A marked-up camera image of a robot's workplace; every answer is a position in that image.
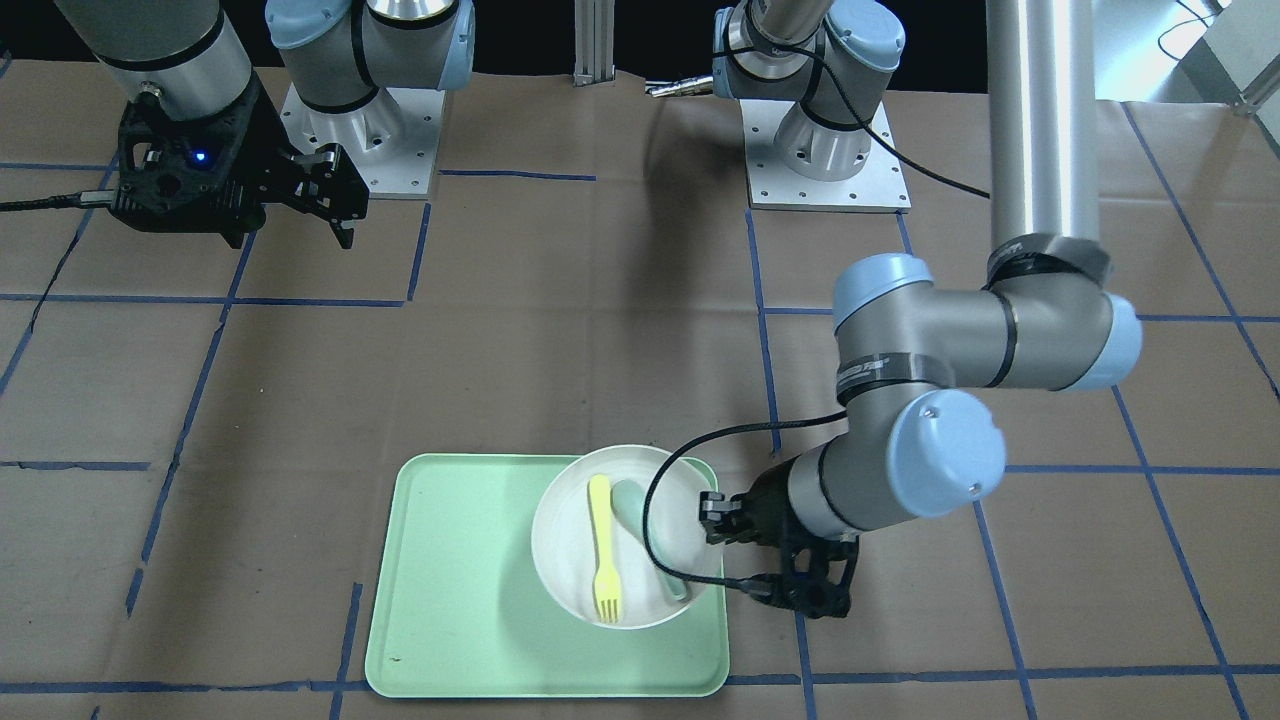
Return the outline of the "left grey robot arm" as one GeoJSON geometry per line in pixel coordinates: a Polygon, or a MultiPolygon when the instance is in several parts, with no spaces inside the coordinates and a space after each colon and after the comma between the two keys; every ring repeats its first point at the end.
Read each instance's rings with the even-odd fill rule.
{"type": "Polygon", "coordinates": [[[833,292],[836,401],[847,430],[705,492],[707,541],[776,548],[780,570],[721,585],[809,618],[844,618],[868,532],[992,493],[1006,445],[975,388],[1107,388],[1142,327],[1106,291],[1100,233],[1092,5],[986,5],[993,240],[980,290],[936,286],[911,254],[865,258],[833,292]]]}

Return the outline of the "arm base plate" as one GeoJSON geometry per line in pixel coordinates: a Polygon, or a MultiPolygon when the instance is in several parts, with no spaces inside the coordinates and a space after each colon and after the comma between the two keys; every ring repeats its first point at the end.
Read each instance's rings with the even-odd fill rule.
{"type": "Polygon", "coordinates": [[[744,99],[749,200],[754,209],[786,211],[896,213],[913,201],[893,145],[887,111],[876,109],[868,129],[817,124],[796,102],[744,99]]]}
{"type": "Polygon", "coordinates": [[[372,199],[428,200],[448,92],[383,88],[364,108],[324,114],[307,108],[289,88],[282,122],[298,149],[339,143],[352,158],[372,199]]]}

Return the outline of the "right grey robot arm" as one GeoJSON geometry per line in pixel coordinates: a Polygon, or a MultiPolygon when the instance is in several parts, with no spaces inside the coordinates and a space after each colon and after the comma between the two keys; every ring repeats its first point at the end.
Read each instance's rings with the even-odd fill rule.
{"type": "Polygon", "coordinates": [[[124,91],[113,190],[50,199],[132,229],[210,233],[241,249],[280,204],[349,249],[393,163],[419,151],[396,91],[467,85],[471,1],[269,1],[269,38],[300,101],[278,111],[218,1],[60,1],[124,91]]]}

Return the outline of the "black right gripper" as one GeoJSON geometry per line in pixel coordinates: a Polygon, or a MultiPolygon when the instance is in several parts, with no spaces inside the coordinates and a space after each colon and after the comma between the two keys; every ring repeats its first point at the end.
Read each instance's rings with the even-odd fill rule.
{"type": "Polygon", "coordinates": [[[369,187],[339,143],[296,154],[257,76],[230,105],[177,120],[155,91],[138,92],[119,124],[120,167],[110,214],[151,233],[214,233],[233,249],[285,204],[325,222],[343,250],[355,245],[369,187]]]}

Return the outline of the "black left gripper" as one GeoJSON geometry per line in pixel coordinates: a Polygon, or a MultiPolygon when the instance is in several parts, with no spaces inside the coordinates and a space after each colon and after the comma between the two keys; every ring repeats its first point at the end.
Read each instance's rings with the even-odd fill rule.
{"type": "Polygon", "coordinates": [[[846,618],[860,544],[855,530],[831,527],[833,534],[815,534],[804,523],[809,510],[829,506],[818,487],[819,469],[819,455],[799,455],[762,473],[745,493],[703,491],[698,520],[709,544],[778,551],[777,571],[727,578],[727,588],[812,619],[846,618]]]}

